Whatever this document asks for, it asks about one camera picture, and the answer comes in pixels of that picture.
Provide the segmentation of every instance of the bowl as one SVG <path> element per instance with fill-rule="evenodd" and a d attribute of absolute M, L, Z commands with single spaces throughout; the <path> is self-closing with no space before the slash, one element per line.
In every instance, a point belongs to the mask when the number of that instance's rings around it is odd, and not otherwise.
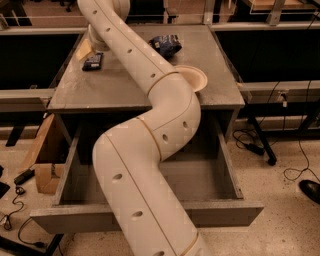
<path fill-rule="evenodd" d="M 191 85 L 194 92 L 198 92 L 207 86 L 208 78 L 202 70 L 187 65 L 177 65 L 175 68 Z"/>

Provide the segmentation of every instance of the black shoe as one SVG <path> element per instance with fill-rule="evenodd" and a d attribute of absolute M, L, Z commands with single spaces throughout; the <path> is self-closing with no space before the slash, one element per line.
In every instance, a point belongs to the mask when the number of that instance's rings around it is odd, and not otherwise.
<path fill-rule="evenodd" d="M 299 187 L 312 201 L 320 204 L 320 184 L 311 180 L 302 180 Z"/>

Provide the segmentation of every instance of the open drawer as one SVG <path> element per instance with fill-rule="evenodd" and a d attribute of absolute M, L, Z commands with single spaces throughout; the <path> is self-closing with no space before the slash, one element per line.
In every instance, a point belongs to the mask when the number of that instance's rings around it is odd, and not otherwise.
<path fill-rule="evenodd" d="M 93 144 L 107 126 L 98 121 L 79 125 L 52 208 L 31 212 L 47 232 L 120 230 L 91 159 Z M 260 202 L 244 200 L 214 112 L 203 112 L 194 138 L 160 169 L 197 227 L 248 226 L 263 209 Z"/>

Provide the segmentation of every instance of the cardboard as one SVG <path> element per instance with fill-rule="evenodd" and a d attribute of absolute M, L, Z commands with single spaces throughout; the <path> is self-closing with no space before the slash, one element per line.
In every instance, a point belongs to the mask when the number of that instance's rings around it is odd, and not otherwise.
<path fill-rule="evenodd" d="M 36 185 L 39 193 L 55 194 L 64 164 L 35 164 Z"/>
<path fill-rule="evenodd" d="M 41 124 L 36 138 L 19 169 L 22 173 L 28 168 L 35 169 L 39 193 L 54 194 L 68 154 L 68 144 L 54 114 L 49 115 Z"/>

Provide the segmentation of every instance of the workbench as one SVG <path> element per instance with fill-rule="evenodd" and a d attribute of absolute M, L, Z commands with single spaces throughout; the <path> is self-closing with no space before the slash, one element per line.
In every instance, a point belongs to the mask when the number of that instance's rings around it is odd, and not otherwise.
<path fill-rule="evenodd" d="M 160 165 L 167 182 L 197 227 L 250 225 L 263 205 L 244 199 L 226 145 L 244 101 L 211 31 L 205 25 L 131 28 L 146 41 L 178 35 L 182 49 L 170 63 L 194 66 L 208 77 L 208 85 L 196 92 L 199 132 Z M 73 55 L 48 107 L 70 149 L 52 208 L 34 210 L 31 217 L 54 234 L 120 229 L 96 180 L 91 148 L 113 122 L 151 108 L 112 52 L 104 52 L 99 71 L 84 72 L 82 65 Z"/>

